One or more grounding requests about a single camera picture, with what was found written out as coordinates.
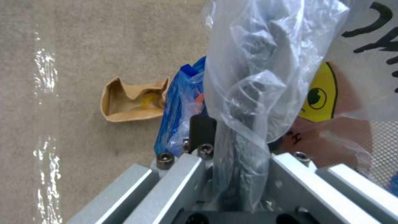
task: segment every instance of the blue plastic bag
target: blue plastic bag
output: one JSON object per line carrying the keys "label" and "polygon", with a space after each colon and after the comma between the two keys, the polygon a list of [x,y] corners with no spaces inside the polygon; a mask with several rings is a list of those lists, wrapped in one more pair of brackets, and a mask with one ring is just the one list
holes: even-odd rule
{"label": "blue plastic bag", "polygon": [[206,57],[202,57],[193,66],[182,66],[171,82],[154,145],[156,155],[168,151],[180,156],[183,152],[182,140],[189,136],[190,117],[207,114],[203,101],[205,60]]}

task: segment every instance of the cartoon eye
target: cartoon eye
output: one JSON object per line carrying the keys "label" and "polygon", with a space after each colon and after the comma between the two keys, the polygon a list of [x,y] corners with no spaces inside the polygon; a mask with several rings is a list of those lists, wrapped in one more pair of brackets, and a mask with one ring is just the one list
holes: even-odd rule
{"label": "cartoon eye", "polygon": [[326,103],[326,93],[321,88],[312,88],[308,93],[307,101],[312,109],[319,110]]}

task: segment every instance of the brown paper bag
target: brown paper bag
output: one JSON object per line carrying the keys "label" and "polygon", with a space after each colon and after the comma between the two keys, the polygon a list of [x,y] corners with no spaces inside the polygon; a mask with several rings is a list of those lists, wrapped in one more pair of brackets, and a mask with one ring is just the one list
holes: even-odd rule
{"label": "brown paper bag", "polygon": [[111,122],[160,117],[168,87],[168,78],[155,83],[127,85],[117,77],[102,91],[101,112]]}

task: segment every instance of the yellow cartoon face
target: yellow cartoon face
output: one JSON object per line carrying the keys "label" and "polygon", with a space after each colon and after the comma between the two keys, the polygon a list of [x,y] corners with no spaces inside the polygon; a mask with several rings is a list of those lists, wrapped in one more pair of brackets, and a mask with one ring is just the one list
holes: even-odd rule
{"label": "yellow cartoon face", "polygon": [[330,65],[322,63],[311,83],[299,117],[313,122],[332,119],[336,100],[336,77]]}

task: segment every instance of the gray carpet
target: gray carpet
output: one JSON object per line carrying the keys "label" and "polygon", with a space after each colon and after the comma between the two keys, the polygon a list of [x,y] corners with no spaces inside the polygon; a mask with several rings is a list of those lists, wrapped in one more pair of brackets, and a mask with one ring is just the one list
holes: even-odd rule
{"label": "gray carpet", "polygon": [[[0,1],[3,223],[66,222],[133,163],[150,164],[160,119],[109,123],[101,91],[118,75],[129,84],[173,77],[205,55],[202,4]],[[38,82],[41,72],[53,76]]]}

